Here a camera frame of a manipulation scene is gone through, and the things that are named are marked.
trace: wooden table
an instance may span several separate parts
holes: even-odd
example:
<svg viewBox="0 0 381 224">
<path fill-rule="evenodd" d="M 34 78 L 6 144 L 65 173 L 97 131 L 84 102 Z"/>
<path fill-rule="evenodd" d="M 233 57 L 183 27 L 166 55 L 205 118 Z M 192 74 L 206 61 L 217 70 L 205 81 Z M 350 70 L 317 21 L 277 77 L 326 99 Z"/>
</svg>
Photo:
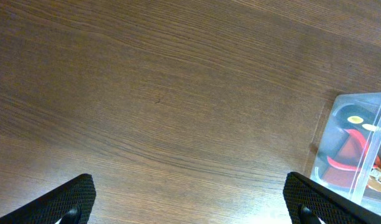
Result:
<svg viewBox="0 0 381 224">
<path fill-rule="evenodd" d="M 81 173 L 90 223 L 290 222 L 381 1 L 0 0 L 0 216 Z"/>
</svg>

